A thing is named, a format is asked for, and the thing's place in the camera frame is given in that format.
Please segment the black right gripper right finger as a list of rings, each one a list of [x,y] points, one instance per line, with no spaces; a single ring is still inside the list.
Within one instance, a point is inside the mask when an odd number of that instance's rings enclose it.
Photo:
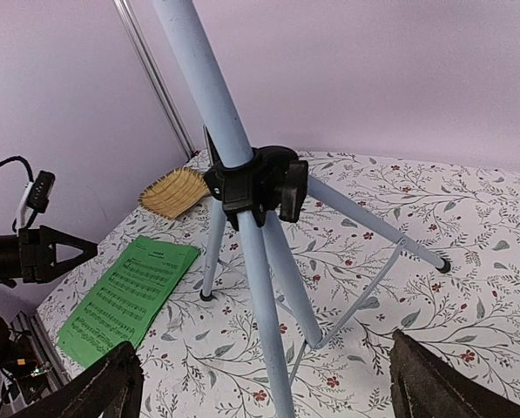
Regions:
[[[520,417],[520,405],[473,382],[405,333],[393,333],[391,401],[396,417]]]

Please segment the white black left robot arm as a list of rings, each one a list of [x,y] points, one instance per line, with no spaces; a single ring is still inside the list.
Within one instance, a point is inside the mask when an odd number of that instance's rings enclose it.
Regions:
[[[14,287],[16,280],[47,284],[98,255],[98,245],[61,233],[47,226],[22,228],[18,235],[0,236],[0,284]],[[46,387],[43,375],[51,367],[37,357],[30,329],[16,330],[0,317],[0,372],[11,385],[8,395],[28,390],[27,401],[34,401]]]

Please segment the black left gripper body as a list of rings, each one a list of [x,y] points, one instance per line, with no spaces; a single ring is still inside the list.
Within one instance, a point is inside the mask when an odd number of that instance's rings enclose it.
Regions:
[[[21,228],[17,233],[19,265],[24,283],[50,283],[98,255],[98,245],[67,233],[40,226]],[[57,260],[57,246],[67,246],[80,253],[67,260]]]

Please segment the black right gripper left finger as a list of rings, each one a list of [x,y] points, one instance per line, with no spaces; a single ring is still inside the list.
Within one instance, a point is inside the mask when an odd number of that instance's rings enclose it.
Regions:
[[[14,416],[138,417],[143,385],[136,350],[129,341],[123,341],[67,385]]]

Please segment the white perforated music stand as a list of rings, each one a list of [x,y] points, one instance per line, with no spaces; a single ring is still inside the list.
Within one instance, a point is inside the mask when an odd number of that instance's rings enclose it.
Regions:
[[[402,252],[408,252],[441,273],[449,272],[451,265],[314,178],[307,162],[295,151],[283,146],[252,147],[194,4],[157,1],[154,8],[206,124],[213,154],[212,167],[205,175],[214,202],[200,296],[203,300],[212,297],[222,229],[230,224],[240,235],[275,411],[279,417],[292,417],[295,410],[291,386],[296,369],[287,366],[273,278],[279,279],[291,313],[303,332],[304,346],[319,349],[333,338],[332,333],[321,331],[315,319],[282,230],[283,223],[299,219],[306,197],[318,199],[392,242],[395,248],[390,263],[395,263]]]

